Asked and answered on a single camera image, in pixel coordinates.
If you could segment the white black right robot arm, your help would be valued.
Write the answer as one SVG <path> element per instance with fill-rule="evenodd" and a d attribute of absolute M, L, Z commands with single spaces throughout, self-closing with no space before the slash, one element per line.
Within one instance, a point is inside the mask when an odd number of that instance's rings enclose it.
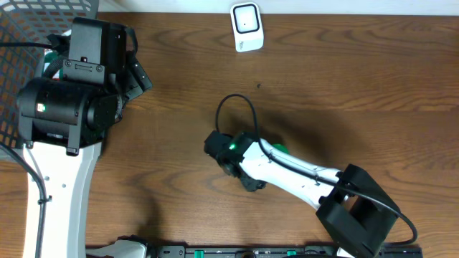
<path fill-rule="evenodd" d="M 313 207 L 341 256 L 376 257 L 397 220 L 398 206 L 362 168 L 344 171 L 302 161 L 252 133 L 212 131 L 204 152 L 246 191 L 272 184 Z"/>

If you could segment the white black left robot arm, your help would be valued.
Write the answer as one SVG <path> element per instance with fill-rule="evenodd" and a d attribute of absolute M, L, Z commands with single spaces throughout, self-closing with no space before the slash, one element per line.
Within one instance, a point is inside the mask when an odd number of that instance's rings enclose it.
<path fill-rule="evenodd" d="M 148 257 L 136 236 L 85 243 L 90 186 L 109 129 L 151 89 L 130 27 L 76 18 L 49 36 L 54 57 L 19 92 L 19 134 L 28 172 L 25 257 Z"/>

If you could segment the green lidded white canister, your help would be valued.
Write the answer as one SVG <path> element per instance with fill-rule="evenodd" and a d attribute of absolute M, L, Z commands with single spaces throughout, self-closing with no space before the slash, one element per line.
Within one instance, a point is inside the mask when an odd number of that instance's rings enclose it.
<path fill-rule="evenodd" d="M 282 144 L 279 144 L 279 143 L 275 143 L 273 144 L 273 147 L 283 153 L 286 153 L 286 154 L 289 154 L 289 150 Z"/>

